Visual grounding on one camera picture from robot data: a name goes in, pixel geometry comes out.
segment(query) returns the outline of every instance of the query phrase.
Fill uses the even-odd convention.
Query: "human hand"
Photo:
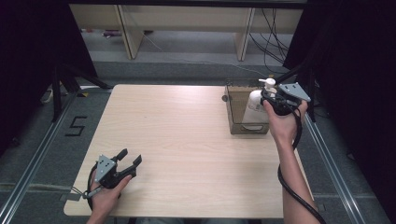
[[[96,171],[92,173],[91,190],[100,185],[94,182]],[[132,179],[131,175],[125,176],[114,189],[101,189],[92,197],[92,214],[87,223],[104,223],[107,216],[116,206],[121,191],[128,185]]]
[[[263,102],[263,106],[267,111],[268,119],[270,121],[270,132],[274,137],[276,144],[278,146],[282,146],[284,144],[291,146],[297,132],[295,117],[292,114],[279,116],[275,113],[271,104],[266,100]],[[296,114],[300,115],[300,118],[303,121],[305,111],[308,108],[307,102],[302,101],[298,108],[300,112],[296,111]]]

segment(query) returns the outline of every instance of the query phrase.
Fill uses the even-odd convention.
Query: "white spray bottle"
[[[273,78],[259,79],[260,82],[264,82],[264,88],[273,92],[274,96],[276,89],[274,88],[276,82]],[[245,109],[244,118],[242,119],[243,126],[251,131],[259,131],[261,125],[248,125],[249,123],[268,123],[268,115],[264,107],[260,104],[262,98],[262,90],[252,91],[247,100],[247,108]]]

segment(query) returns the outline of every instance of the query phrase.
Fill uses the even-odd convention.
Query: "bottle cap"
[[[276,81],[270,77],[267,79],[259,79],[259,81],[265,83],[265,89],[273,88],[276,84]]]

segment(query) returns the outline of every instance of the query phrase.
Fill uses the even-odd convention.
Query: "cable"
[[[273,33],[274,33],[274,38],[276,39],[276,43],[279,49],[280,55],[282,55],[283,60],[286,58],[285,52],[281,48],[282,42],[277,38],[277,32],[276,32],[276,8],[273,8]]]
[[[77,189],[76,187],[72,187],[72,190],[75,192],[75,193],[77,193],[77,194],[79,194],[79,195],[84,195],[84,193],[81,191],[81,190],[79,190],[79,189]]]
[[[274,38],[276,39],[276,43],[279,45],[282,45],[284,48],[289,49],[286,45],[284,45],[278,38],[277,38],[277,33],[276,33],[276,9],[273,8],[273,27],[271,27],[270,22],[267,19],[267,16],[265,15],[264,9],[262,8],[262,15],[265,18],[265,21],[267,22],[268,27],[270,28],[270,33],[274,35]]]
[[[272,58],[274,58],[275,60],[277,60],[280,63],[283,63],[283,60],[278,58],[273,52],[269,51],[268,49],[266,49],[265,47],[263,47],[261,44],[259,44],[259,42],[253,37],[252,34],[249,34],[251,39],[253,40],[253,43],[259,48],[259,50],[261,50],[264,53],[269,54]]]
[[[297,134],[296,134],[296,137],[294,138],[294,142],[292,145],[293,150],[295,150],[295,148],[297,148],[298,143],[300,142],[300,138],[303,133],[303,124],[301,122],[301,112],[297,108],[297,111],[299,112],[299,115],[297,115],[297,113],[289,105],[286,105],[286,106],[291,111],[291,114],[294,116],[294,118],[296,120],[296,124],[297,124]],[[308,212],[311,213],[312,216],[314,216],[319,221],[319,223],[321,223],[321,224],[326,223],[326,221],[323,219],[323,217],[320,215],[320,213],[314,207],[312,207],[308,202],[306,202],[303,198],[301,198],[296,192],[294,192],[294,190],[288,185],[288,183],[283,178],[282,171],[280,169],[280,164],[279,164],[279,167],[277,168],[277,177],[278,177],[278,180],[279,180],[280,184],[282,185],[282,187],[289,193],[289,195],[291,197],[293,197],[299,204],[301,204],[303,207],[305,207],[308,210]]]
[[[88,176],[88,183],[87,183],[87,190],[86,190],[87,195],[91,193],[92,174],[96,170],[97,166],[98,166],[98,162],[96,162],[95,165],[91,168],[90,176]],[[87,198],[87,202],[92,210],[92,207],[93,207],[92,198]]]
[[[266,42],[269,42],[270,45],[272,45],[272,46],[274,46],[274,47],[281,48],[281,49],[283,49],[283,50],[289,50],[288,47],[280,47],[278,44],[273,44],[273,43],[271,43],[271,41],[270,41],[269,39],[265,38],[262,34],[260,34],[260,36],[261,36]]]
[[[271,33],[270,33],[270,35],[269,35],[269,37],[268,37],[268,42],[267,42],[267,44],[265,45],[265,49],[267,49],[268,48],[268,43],[269,43],[269,41],[271,40],[271,35],[272,35],[272,28],[271,28],[271,26],[270,26],[270,24],[268,23],[268,26],[270,27],[270,30],[271,30]],[[264,52],[264,64],[265,64],[265,67],[267,67],[267,62],[265,61],[265,52]]]

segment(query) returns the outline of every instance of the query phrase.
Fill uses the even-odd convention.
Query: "black cable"
[[[292,115],[294,116],[294,118],[296,120],[296,124],[297,124],[297,134],[296,134],[296,137],[294,138],[294,142],[292,145],[293,150],[295,150],[295,148],[297,148],[298,143],[300,142],[301,135],[303,133],[303,124],[301,122],[301,112],[297,108],[297,111],[299,112],[299,115],[297,115],[296,112],[289,105],[286,105],[286,106],[290,109]],[[283,178],[282,171],[280,169],[280,165],[277,168],[277,177],[278,177],[278,180],[279,180],[280,184],[282,185],[282,187],[290,194],[291,197],[293,197],[298,203],[300,203],[303,207],[305,207],[308,210],[308,212],[311,213],[312,216],[314,216],[319,221],[319,223],[321,223],[321,224],[326,223],[326,221],[323,219],[323,217],[320,215],[320,213],[314,207],[312,207],[308,202],[306,202],[302,197],[300,197],[296,192],[294,192],[293,189],[291,189],[291,187],[288,185],[288,183]]]
[[[262,37],[262,39],[265,40],[265,42],[269,42],[269,44],[272,45],[272,46],[274,46],[274,47],[281,48],[281,49],[283,49],[283,50],[289,50],[288,48],[280,47],[279,45],[276,45],[276,44],[274,44],[274,43],[271,43],[271,42],[270,42],[267,38],[265,38],[265,36],[263,36],[262,34],[260,34],[260,36]]]
[[[268,48],[268,43],[269,43],[269,41],[271,40],[271,35],[272,35],[272,28],[271,28],[271,26],[270,26],[270,24],[268,23],[268,26],[270,27],[270,30],[271,30],[271,33],[270,33],[270,35],[269,35],[269,37],[268,37],[268,42],[267,42],[267,44],[265,45],[265,49],[267,49]],[[265,66],[267,67],[267,65],[266,65],[266,61],[265,61],[265,52],[264,52],[264,64],[265,64]]]
[[[87,184],[87,195],[91,193],[91,182],[92,182],[92,174],[96,170],[98,163],[96,162],[95,165],[92,167],[90,171],[90,176],[88,176],[88,184]],[[93,207],[92,198],[87,198],[88,205],[90,206],[91,210]]]
[[[268,47],[268,42],[267,42],[267,45],[265,46],[265,52],[264,52],[264,66],[265,66],[270,72],[272,72],[272,73],[277,73],[277,74],[281,74],[281,75],[285,74],[285,73],[280,73],[280,72],[273,71],[272,69],[270,69],[270,68],[268,67],[267,61],[265,60],[266,52],[269,52],[269,51],[267,51],[267,47]]]
[[[277,38],[277,33],[276,33],[276,9],[273,8],[273,26],[271,26],[270,22],[268,21],[267,16],[265,15],[264,10],[262,9],[262,15],[265,18],[265,21],[267,22],[268,27],[270,28],[270,38],[271,39],[271,35],[274,36],[274,39],[276,40],[276,43],[278,44],[277,46],[280,47],[280,45],[282,45],[283,47],[285,47],[286,49],[289,49],[285,44],[282,43],[282,41],[280,41]]]
[[[253,43],[264,53],[269,54],[272,58],[274,58],[275,60],[277,60],[280,63],[283,63],[283,61],[278,58],[273,52],[269,51],[268,49],[266,49],[265,47],[263,47],[251,34],[249,34],[251,39],[253,40]]]

